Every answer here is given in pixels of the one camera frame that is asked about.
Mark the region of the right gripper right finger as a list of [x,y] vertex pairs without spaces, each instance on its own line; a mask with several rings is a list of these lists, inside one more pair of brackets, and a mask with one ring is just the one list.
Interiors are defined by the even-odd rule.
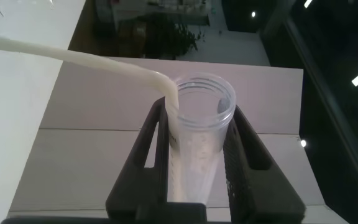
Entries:
[[223,146],[232,223],[301,223],[306,206],[236,107]]

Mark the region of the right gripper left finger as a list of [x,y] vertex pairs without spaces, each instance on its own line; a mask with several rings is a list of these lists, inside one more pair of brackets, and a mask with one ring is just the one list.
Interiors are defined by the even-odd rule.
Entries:
[[[154,166],[145,162],[157,133]],[[109,219],[134,221],[140,205],[165,203],[168,191],[169,133],[165,98],[151,107],[105,206]]]

